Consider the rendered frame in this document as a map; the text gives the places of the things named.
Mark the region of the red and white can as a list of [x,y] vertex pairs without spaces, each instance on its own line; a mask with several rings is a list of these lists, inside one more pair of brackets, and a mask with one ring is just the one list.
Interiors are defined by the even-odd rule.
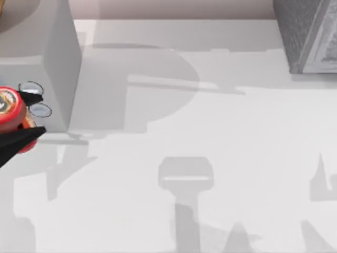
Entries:
[[[36,127],[28,109],[34,104],[25,104],[17,91],[19,90],[8,86],[0,86],[0,133]],[[18,154],[30,151],[36,144],[37,140],[27,145]]]

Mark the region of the white sink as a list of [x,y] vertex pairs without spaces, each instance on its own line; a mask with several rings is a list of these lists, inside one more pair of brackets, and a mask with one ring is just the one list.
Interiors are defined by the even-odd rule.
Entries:
[[68,130],[82,52],[69,0],[4,0],[0,15],[0,86],[18,90],[34,81],[44,88],[48,132]]

